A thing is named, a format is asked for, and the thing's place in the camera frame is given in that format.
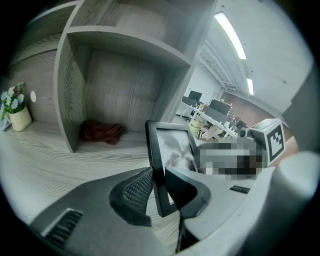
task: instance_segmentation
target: screen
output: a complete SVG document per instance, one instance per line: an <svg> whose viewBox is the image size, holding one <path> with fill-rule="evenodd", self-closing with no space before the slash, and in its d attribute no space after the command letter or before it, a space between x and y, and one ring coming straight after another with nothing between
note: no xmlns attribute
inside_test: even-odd
<svg viewBox="0 0 320 256"><path fill-rule="evenodd" d="M202 96L202 93L192 90L190 91L188 98L194 99L196 100L196 102L198 102L200 101L201 96Z"/></svg>
<svg viewBox="0 0 320 256"><path fill-rule="evenodd" d="M165 167L177 167L198 172L188 133L185 130L157 129L163 172ZM169 196L170 204L174 201Z"/></svg>
<svg viewBox="0 0 320 256"><path fill-rule="evenodd" d="M219 101L219 100L216 100L216 99L213 99L210 103L210 108L216 110L216 111L219 111L220 113L224 114L224 115L227 115L231 106Z"/></svg>

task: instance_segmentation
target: wall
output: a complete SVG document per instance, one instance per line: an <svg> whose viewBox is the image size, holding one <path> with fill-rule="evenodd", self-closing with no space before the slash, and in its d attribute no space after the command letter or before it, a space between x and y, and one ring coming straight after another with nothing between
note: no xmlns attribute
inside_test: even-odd
<svg viewBox="0 0 320 256"><path fill-rule="evenodd" d="M200 101L203 103L210 103L212 98L220 99L222 95L222 89L213 76L207 71L203 66L197 64L188 84L187 89L185 90L184 96L188 97L190 91L195 91L202 93ZM177 114L180 114L184 110L183 107L179 107Z"/></svg>
<svg viewBox="0 0 320 256"><path fill-rule="evenodd" d="M231 112L238 116L243 122L246 123L247 127L253 126L264 119L275 118L273 115L264 111L262 108L250 103L249 101L224 92L222 97L226 103L232 103ZM287 141L292 137L289 128L283 125L284 137Z"/></svg>

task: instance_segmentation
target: black grille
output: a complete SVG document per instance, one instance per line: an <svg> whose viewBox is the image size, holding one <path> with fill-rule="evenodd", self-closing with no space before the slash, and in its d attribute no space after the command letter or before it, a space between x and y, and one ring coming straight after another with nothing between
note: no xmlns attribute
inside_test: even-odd
<svg viewBox="0 0 320 256"><path fill-rule="evenodd" d="M139 213L146 214L147 203L152 188L152 172L149 172L124 189L124 200Z"/></svg>
<svg viewBox="0 0 320 256"><path fill-rule="evenodd" d="M243 186L232 186L229 189L232 190L232 191L243 193L243 194L248 194L249 191L250 191L250 188L243 187Z"/></svg>
<svg viewBox="0 0 320 256"><path fill-rule="evenodd" d="M63 248L82 215L82 212L68 210L44 238Z"/></svg>

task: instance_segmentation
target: shelf divider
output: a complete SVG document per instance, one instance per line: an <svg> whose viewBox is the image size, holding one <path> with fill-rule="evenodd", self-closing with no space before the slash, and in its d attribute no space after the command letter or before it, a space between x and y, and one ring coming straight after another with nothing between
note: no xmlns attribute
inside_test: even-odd
<svg viewBox="0 0 320 256"><path fill-rule="evenodd" d="M125 54L173 68L189 67L191 59L177 49L151 36L112 26L74 26L68 37L96 49Z"/></svg>

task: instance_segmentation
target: desk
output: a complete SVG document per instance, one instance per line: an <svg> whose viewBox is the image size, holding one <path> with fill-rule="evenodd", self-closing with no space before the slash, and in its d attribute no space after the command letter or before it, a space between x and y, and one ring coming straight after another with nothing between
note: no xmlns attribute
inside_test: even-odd
<svg viewBox="0 0 320 256"><path fill-rule="evenodd" d="M206 121L208 121L210 124L213 124L215 126L218 126L219 128L221 128L222 130L224 130L226 132L225 136L223 137L224 139L226 137L228 137L229 135L232 137L237 137L236 133L231 130L230 128L225 127L224 125L222 125L221 123L219 123L218 121L212 119L210 116L206 115L205 113L201 112L199 109L189 106L188 104L181 102L181 104L184 106L184 110L182 111L181 115L185 112L186 109L191 109L193 110L195 113L199 114L200 117L202 117L203 119L205 119ZM192 119L189 122L189 125L191 125L192 121L196 118L196 114L193 115Z"/></svg>

